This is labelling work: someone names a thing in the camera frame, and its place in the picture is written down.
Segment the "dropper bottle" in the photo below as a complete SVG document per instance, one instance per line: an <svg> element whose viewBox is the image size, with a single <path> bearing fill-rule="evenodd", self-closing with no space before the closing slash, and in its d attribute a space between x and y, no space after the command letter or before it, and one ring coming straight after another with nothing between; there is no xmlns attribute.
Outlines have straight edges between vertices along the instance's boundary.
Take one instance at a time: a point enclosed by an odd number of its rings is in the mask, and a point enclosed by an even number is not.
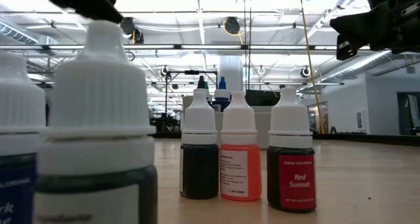
<svg viewBox="0 0 420 224"><path fill-rule="evenodd" d="M268 132L268 203L286 212L311 212L316 208L316 184L308 109L297 100L295 88L285 87L281 94L271 109Z"/></svg>
<svg viewBox="0 0 420 224"><path fill-rule="evenodd" d="M191 199L214 198L219 192L219 146L215 111L204 92L195 92L185 110L180 148L179 192Z"/></svg>
<svg viewBox="0 0 420 224"><path fill-rule="evenodd" d="M257 145L255 115L244 92L233 92L223 112L220 146L220 193L237 201L261 197L260 148Z"/></svg>
<svg viewBox="0 0 420 224"><path fill-rule="evenodd" d="M209 92L209 86L207 85L207 82L204 81L204 76L200 76L197 84L197 89L194 89L194 92L204 92L207 102L211 105L211 95Z"/></svg>
<svg viewBox="0 0 420 224"><path fill-rule="evenodd" d="M0 223L31 224L45 92L28 77L25 58L0 53L0 99Z"/></svg>
<svg viewBox="0 0 420 224"><path fill-rule="evenodd" d="M89 24L82 53L61 65L39 151L35 224L157 223L155 132L146 80L121 28Z"/></svg>
<svg viewBox="0 0 420 224"><path fill-rule="evenodd" d="M220 105L220 111L223 112L230 103L230 92L226 90L224 76L220 77L219 88L215 91L215 100L212 105Z"/></svg>

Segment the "wooden table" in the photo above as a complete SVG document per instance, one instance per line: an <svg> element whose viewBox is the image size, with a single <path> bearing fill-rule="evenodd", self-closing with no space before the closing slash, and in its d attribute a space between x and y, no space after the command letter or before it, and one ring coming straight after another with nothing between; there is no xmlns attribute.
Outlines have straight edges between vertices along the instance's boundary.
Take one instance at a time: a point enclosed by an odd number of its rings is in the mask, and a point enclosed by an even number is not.
<svg viewBox="0 0 420 224"><path fill-rule="evenodd" d="M294 214L268 206L265 151L259 201L188 200L180 197L178 188L180 139L158 139L159 223L420 223L420 148L346 141L314 144L318 208Z"/></svg>

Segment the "white cylinder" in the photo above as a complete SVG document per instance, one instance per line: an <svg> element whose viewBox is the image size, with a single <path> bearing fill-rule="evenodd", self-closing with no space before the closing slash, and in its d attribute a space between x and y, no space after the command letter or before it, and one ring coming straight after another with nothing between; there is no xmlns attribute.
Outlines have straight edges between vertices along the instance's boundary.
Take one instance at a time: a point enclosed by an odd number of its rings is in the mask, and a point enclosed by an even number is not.
<svg viewBox="0 0 420 224"><path fill-rule="evenodd" d="M224 76L226 89L233 91L243 91L241 56L220 56L219 77Z"/></svg>

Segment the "blue label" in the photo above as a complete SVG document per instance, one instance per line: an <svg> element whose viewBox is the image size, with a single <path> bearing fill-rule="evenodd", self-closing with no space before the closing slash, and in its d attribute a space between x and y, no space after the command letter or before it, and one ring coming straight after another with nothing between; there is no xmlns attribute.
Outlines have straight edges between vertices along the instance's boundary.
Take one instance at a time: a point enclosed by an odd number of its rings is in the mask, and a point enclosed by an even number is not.
<svg viewBox="0 0 420 224"><path fill-rule="evenodd" d="M0 224L32 223L36 168L0 169Z"/></svg>

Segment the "orange liquid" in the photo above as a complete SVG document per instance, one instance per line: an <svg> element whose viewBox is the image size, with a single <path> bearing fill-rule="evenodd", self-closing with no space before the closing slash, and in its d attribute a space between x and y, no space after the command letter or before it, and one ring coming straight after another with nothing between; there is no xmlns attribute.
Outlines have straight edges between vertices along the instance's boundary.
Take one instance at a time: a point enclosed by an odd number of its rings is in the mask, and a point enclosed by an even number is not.
<svg viewBox="0 0 420 224"><path fill-rule="evenodd" d="M225 194L222 191L222 177L220 177L220 193L223 198L237 201L252 201L258 200L261 197L261 161L260 148L257 145L222 145L220 147L220 154L222 151L246 151L247 152L247 196L234 196ZM220 165L220 174L222 173L222 164Z"/></svg>

